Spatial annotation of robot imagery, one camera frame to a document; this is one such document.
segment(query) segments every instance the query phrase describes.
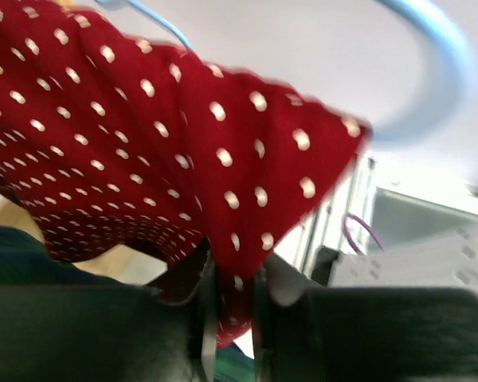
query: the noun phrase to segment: light blue plastic hook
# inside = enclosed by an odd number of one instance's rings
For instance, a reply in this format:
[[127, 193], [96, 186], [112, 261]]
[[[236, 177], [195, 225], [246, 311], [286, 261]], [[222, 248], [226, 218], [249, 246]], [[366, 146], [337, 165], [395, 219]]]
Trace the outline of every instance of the light blue plastic hook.
[[136, 0], [123, 0], [123, 1], [122, 0], [118, 0], [118, 1], [117, 0], [96, 0], [96, 2], [99, 5], [101, 5], [103, 8], [107, 8], [109, 10], [120, 9], [124, 6], [124, 3], [127, 3], [134, 9], [138, 10], [140, 13], [152, 19], [156, 24], [159, 24], [168, 32], [176, 36], [182, 42], [182, 44], [185, 46], [186, 49], [193, 50], [190, 42], [188, 41], [186, 36], [184, 36], [184, 34], [179, 30], [179, 28], [177, 28], [175, 25], [173, 25], [163, 16], [161, 16], [160, 14], [157, 14], [155, 11], [151, 10], [149, 7], [145, 6], [141, 2], [138, 2]]
[[[372, 143], [406, 142], [442, 126], [467, 107], [476, 93], [475, 55], [463, 33], [430, 0], [375, 0], [408, 21], [428, 42], [429, 78], [404, 114], [374, 129]], [[96, 0], [106, 8], [129, 4], [174, 34], [187, 49], [191, 44], [182, 32], [137, 0]]]

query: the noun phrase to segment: black object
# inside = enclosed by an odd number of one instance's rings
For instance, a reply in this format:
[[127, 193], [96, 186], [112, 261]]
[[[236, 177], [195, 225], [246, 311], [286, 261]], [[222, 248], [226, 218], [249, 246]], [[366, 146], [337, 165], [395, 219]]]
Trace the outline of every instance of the black object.
[[[211, 381], [216, 275], [197, 249], [170, 270], [204, 263], [193, 288], [0, 286], [0, 382]], [[272, 254], [253, 293], [258, 382], [478, 381], [471, 291], [327, 289]]]
[[339, 252], [335, 249], [320, 247], [317, 250], [317, 259], [311, 273], [311, 279], [326, 287], [331, 277], [333, 265], [338, 257]]
[[203, 253], [179, 302], [154, 287], [0, 286], [0, 382], [213, 380], [217, 291]]
[[262, 382], [478, 381], [478, 297], [469, 290], [327, 289], [271, 255], [254, 299]]

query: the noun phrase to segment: red cloth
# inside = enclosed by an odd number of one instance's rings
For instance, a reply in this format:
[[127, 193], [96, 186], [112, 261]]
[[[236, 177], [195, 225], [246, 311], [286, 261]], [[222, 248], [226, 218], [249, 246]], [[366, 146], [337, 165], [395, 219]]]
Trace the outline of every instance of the red cloth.
[[125, 37], [93, 11], [0, 0], [0, 193], [61, 261], [144, 240], [173, 265], [207, 235], [220, 345], [248, 329], [248, 280], [368, 134], [288, 86]]

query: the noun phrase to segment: purple cable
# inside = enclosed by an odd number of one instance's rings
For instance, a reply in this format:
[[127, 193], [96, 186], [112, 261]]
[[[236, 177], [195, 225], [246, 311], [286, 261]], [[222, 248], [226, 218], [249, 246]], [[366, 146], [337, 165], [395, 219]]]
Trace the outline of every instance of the purple cable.
[[358, 245], [354, 242], [354, 239], [352, 239], [351, 233], [349, 232], [349, 228], [347, 227], [347, 221], [349, 219], [355, 220], [359, 224], [361, 224], [368, 231], [370, 236], [372, 236], [372, 239], [374, 239], [375, 243], [379, 246], [379, 248], [381, 248], [384, 251], [384, 245], [382, 244], [382, 241], [378, 238], [377, 234], [374, 232], [372, 227], [368, 225], [366, 221], [364, 221], [361, 217], [348, 212], [343, 216], [342, 233], [345, 236], [345, 239], [347, 240], [351, 248], [354, 250], [354, 252], [356, 252], [357, 255], [365, 255], [365, 254], [363, 253], [361, 249], [359, 249]]

